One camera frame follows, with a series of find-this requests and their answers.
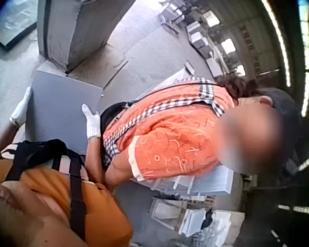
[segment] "black bag strap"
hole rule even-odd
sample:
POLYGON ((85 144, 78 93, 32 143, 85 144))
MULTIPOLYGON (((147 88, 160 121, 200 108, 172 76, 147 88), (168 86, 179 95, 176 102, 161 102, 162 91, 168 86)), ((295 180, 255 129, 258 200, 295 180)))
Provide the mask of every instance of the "black bag strap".
POLYGON ((85 240, 85 215, 86 204, 82 196, 82 180, 80 175, 80 162, 71 158, 70 165, 70 195, 71 195, 71 229, 84 241, 85 240))
POLYGON ((71 160, 69 170, 71 194, 70 226, 82 240, 85 240, 84 220, 86 204, 83 201, 82 179, 80 175, 81 165, 84 164, 80 155, 66 148, 64 142, 54 139, 47 142, 31 143, 24 141, 19 143, 15 152, 13 165, 6 176, 6 181, 18 181, 23 171, 43 164, 52 158, 54 159, 53 166, 59 169, 58 161, 60 161, 62 155, 67 155, 71 160))

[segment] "person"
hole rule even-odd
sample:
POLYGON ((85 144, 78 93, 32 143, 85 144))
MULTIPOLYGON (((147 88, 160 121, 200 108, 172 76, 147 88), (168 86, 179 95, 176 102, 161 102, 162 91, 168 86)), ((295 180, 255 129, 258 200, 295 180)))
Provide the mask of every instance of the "person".
POLYGON ((82 106, 88 137, 84 166, 59 140, 23 142, 14 149, 30 96, 28 88, 0 137, 0 246, 128 246, 130 222, 103 183, 99 115, 82 106), (57 159, 49 158, 53 152, 66 153, 56 168, 57 159))
POLYGON ((216 82, 184 79, 103 112, 100 152, 107 167, 105 180, 117 186, 131 178, 202 175, 219 163, 218 158, 229 168, 238 166, 235 171, 241 173, 272 170, 292 154, 299 122, 298 108, 283 90, 260 89, 254 80, 235 75, 216 82), (234 124, 222 124, 224 118, 234 124), (215 131, 217 122, 221 136, 215 131), (217 150, 223 133, 232 132, 239 143, 217 150), (236 157, 239 165, 234 164, 236 157))

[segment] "factory floor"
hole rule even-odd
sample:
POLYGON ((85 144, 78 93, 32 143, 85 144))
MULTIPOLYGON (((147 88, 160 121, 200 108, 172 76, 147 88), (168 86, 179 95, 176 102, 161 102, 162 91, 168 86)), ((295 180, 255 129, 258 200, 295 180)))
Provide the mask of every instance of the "factory floor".
MULTIPOLYGON (((136 98, 182 69, 186 60, 197 76, 212 78, 204 59, 190 46, 185 28, 181 26, 176 36, 160 25, 157 15, 161 8, 157 0, 137 0, 114 30, 108 43, 128 62, 105 87, 102 109, 136 98)), ((44 61, 39 55, 36 31, 10 51, 0 46, 0 133, 44 61)), ((158 247, 179 238, 147 215, 152 202, 152 191, 148 188, 129 182, 118 188, 116 195, 133 224, 134 242, 158 247)))

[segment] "hand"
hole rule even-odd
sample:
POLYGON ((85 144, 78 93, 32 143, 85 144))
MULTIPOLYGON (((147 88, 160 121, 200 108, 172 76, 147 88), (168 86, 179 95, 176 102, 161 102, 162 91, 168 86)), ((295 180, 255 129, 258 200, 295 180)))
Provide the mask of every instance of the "hand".
POLYGON ((101 121, 99 113, 96 112, 96 114, 93 115, 86 104, 82 105, 82 112, 87 119, 87 138, 89 139, 93 136, 100 137, 101 121))
POLYGON ((11 117, 9 120, 17 127, 19 128, 26 122, 26 112, 27 112, 27 106, 29 104, 29 100, 31 97, 31 87, 29 86, 26 89, 26 92, 24 94, 24 98, 22 101, 17 105, 14 112, 11 114, 11 117))

